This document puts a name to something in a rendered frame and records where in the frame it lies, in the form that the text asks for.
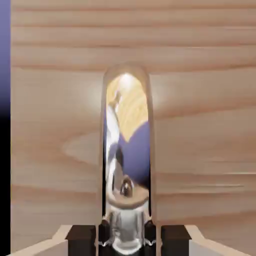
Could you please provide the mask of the curved shiny metal handle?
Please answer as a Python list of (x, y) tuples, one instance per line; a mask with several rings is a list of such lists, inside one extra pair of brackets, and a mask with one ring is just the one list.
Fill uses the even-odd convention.
[(103, 77), (102, 219), (97, 256), (156, 256), (153, 100), (150, 77), (134, 62)]

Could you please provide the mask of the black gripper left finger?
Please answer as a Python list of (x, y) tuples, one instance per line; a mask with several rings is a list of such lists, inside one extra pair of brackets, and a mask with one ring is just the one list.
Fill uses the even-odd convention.
[(94, 225), (61, 225), (47, 239), (7, 256), (97, 256)]

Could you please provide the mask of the light wood cabinet door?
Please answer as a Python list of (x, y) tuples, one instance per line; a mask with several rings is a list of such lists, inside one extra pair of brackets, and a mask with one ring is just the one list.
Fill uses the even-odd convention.
[(256, 0), (11, 0), (11, 250), (96, 221), (125, 62), (150, 78), (158, 224), (256, 256)]

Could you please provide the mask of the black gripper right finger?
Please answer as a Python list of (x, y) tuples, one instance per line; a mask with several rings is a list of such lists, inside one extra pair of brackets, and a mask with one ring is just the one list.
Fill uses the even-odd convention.
[(163, 225), (161, 256), (251, 256), (207, 239), (195, 225)]

